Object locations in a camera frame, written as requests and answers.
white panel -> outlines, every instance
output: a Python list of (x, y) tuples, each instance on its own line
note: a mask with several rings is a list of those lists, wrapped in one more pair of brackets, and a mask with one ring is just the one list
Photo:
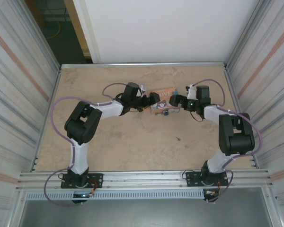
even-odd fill
[(225, 61), (258, 0), (74, 2), (94, 62), (111, 63)]

wooden board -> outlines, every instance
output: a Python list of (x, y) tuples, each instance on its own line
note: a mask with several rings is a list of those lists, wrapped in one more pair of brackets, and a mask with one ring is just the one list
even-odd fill
[[(234, 109), (222, 67), (63, 69), (55, 99), (79, 96), (93, 102), (108, 101), (101, 95), (102, 89), (115, 82), (145, 84), (149, 89), (177, 87), (185, 95), (185, 86), (202, 79), (219, 81), (226, 92), (225, 108)], [(220, 88), (212, 82), (203, 84), (210, 86), (212, 103), (222, 103)], [(123, 90), (124, 86), (117, 85), (107, 93), (115, 96)], [(64, 134), (63, 126), (77, 103), (65, 100), (56, 106), (54, 122)], [(91, 171), (199, 169), (218, 147), (218, 126), (213, 122), (196, 122), (183, 109), (169, 116), (153, 116), (146, 109), (101, 121), (89, 146), (88, 164)], [(48, 123), (36, 170), (53, 171), (69, 163), (69, 143)], [(251, 168), (249, 157), (229, 168)]]

